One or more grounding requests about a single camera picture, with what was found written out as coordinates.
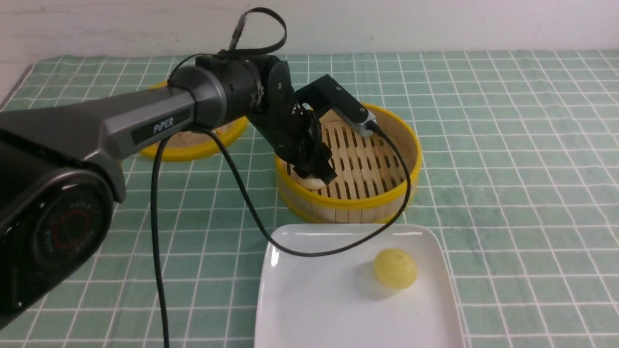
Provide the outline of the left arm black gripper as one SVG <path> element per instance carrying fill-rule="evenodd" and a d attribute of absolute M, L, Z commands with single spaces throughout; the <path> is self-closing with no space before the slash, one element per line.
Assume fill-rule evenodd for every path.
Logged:
<path fill-rule="evenodd" d="M 301 108 L 293 94 L 262 96 L 252 102 L 249 120 L 298 177 L 315 177 L 329 185 L 338 176 L 329 162 L 331 152 L 319 135 L 318 119 Z"/>

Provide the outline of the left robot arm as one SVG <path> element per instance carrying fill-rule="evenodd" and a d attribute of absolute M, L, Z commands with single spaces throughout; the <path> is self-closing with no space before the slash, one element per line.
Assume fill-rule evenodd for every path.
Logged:
<path fill-rule="evenodd" d="M 246 117 L 300 177 L 331 183 L 319 118 L 302 105 L 287 62 L 220 52 L 163 87 L 2 112 L 2 328 L 97 251 L 126 198 L 122 161 L 177 132 Z"/>

